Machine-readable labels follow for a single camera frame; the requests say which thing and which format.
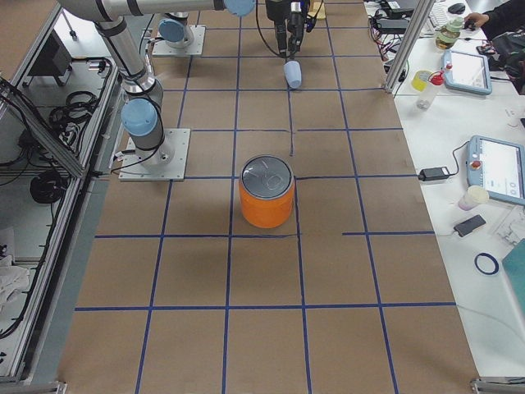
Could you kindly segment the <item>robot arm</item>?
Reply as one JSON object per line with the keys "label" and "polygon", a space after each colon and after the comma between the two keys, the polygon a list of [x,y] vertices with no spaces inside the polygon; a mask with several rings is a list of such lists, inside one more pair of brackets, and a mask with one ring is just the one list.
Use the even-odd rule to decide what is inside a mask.
{"label": "robot arm", "polygon": [[159,87],[127,29],[126,16],[178,11],[224,11],[238,17],[255,8],[254,1],[143,0],[143,1],[60,1],[74,16],[95,24],[120,72],[122,89],[140,96]]}
{"label": "robot arm", "polygon": [[[266,1],[268,20],[273,23],[277,49],[274,55],[287,61],[300,51],[304,34],[311,32],[318,10],[311,11],[310,1]],[[198,56],[203,52],[206,27],[189,25],[187,12],[166,13],[158,22],[157,35],[149,40],[155,57]]]}

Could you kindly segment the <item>person hand on mouse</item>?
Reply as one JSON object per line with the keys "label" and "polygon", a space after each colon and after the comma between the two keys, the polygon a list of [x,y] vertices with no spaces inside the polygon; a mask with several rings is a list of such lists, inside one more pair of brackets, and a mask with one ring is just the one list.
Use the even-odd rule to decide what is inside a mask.
{"label": "person hand on mouse", "polygon": [[481,29],[490,20],[490,17],[485,13],[471,12],[463,19],[463,27],[466,30]]}

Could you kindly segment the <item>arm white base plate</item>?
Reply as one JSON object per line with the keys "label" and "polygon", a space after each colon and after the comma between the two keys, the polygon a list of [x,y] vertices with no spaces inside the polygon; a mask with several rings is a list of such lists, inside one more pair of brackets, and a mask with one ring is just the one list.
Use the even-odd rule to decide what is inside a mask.
{"label": "arm white base plate", "polygon": [[205,31],[204,25],[159,26],[151,54],[154,57],[201,56]]}
{"label": "arm white base plate", "polygon": [[166,128],[164,142],[155,154],[136,149],[129,137],[127,149],[133,153],[124,156],[119,170],[120,181],[183,181],[189,151],[190,129]]}

